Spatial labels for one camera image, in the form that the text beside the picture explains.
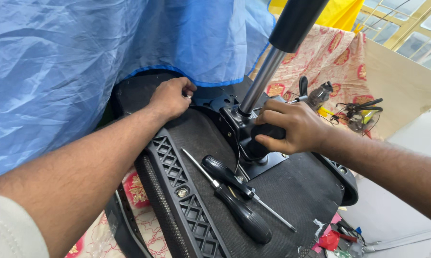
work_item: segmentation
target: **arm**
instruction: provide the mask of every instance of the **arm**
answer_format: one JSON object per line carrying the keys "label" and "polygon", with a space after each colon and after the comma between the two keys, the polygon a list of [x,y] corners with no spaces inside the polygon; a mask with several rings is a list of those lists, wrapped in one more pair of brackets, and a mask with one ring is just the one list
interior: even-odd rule
{"label": "arm", "polygon": [[306,105],[267,101],[256,124],[286,129],[286,138],[255,139],[270,151],[314,151],[374,181],[431,219],[431,157],[323,124]]}
{"label": "arm", "polygon": [[33,218],[51,257],[64,257],[101,213],[128,168],[196,87],[185,77],[161,83],[143,109],[0,177],[0,195]]}

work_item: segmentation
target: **yellow cloth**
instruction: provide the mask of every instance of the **yellow cloth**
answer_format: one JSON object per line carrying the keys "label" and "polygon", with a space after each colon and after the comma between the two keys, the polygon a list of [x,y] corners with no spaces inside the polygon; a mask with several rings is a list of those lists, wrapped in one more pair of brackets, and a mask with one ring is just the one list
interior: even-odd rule
{"label": "yellow cloth", "polygon": [[[281,14],[287,0],[271,0],[269,11]],[[351,31],[364,0],[330,0],[316,24]]]}

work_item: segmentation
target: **plastic wrap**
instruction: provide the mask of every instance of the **plastic wrap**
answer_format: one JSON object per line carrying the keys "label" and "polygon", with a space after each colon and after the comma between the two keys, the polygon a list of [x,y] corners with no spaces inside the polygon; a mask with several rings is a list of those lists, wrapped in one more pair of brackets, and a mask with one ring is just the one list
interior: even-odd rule
{"label": "plastic wrap", "polygon": [[242,80],[268,42],[265,0],[0,0],[0,175],[86,135],[113,85],[176,70]]}

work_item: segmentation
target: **hand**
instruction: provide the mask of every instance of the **hand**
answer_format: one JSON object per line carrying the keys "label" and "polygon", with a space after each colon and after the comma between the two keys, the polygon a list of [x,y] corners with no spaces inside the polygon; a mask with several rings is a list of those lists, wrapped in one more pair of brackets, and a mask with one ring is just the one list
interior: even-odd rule
{"label": "hand", "polygon": [[270,151],[294,154],[304,151],[319,151],[326,140],[330,127],[304,102],[287,104],[268,100],[260,110],[255,124],[272,124],[286,130],[286,138],[277,140],[259,134],[255,139]]}
{"label": "hand", "polygon": [[160,113],[166,121],[173,120],[183,114],[191,103],[191,98],[184,97],[182,93],[192,97],[193,91],[196,91],[196,86],[187,77],[162,82],[153,93],[148,107]]}

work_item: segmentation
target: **window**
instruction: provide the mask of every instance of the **window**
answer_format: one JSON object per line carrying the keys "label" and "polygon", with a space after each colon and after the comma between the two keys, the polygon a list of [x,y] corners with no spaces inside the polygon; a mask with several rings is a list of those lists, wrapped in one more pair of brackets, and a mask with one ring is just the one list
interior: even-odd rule
{"label": "window", "polygon": [[367,38],[431,69],[431,0],[365,0],[353,26]]}

